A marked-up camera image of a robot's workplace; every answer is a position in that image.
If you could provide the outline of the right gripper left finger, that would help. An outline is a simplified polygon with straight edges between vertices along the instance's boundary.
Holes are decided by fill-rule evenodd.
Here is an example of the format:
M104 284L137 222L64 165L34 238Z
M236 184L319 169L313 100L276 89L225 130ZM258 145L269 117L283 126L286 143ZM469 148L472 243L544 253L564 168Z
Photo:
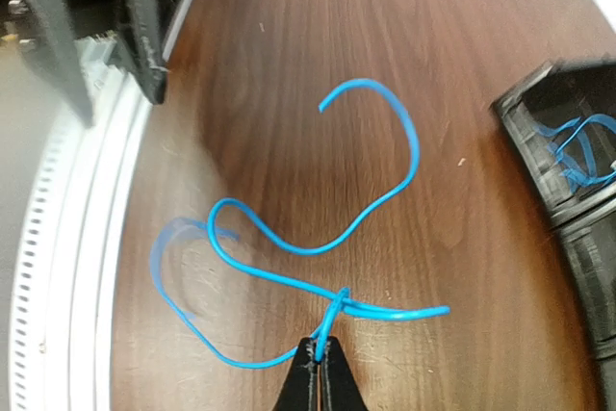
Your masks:
M297 347L273 411L317 411L318 371L315 359L317 341L303 338Z

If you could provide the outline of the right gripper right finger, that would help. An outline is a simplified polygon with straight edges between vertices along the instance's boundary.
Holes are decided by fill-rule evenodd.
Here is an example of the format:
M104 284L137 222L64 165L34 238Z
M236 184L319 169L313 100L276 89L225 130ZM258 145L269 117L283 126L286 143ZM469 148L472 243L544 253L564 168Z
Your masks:
M336 337L328 337L320 362L320 407L323 411L367 411L359 387Z

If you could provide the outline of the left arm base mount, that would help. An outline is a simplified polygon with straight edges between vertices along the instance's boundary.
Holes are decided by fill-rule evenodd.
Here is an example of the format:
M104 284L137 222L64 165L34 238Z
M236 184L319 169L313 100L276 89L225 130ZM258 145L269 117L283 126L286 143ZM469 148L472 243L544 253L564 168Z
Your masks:
M77 42L111 36L119 42L119 63L154 104L164 100L167 70L164 38L180 0L1 0L1 20L23 41L26 63L66 97L86 124L93 100L82 73Z

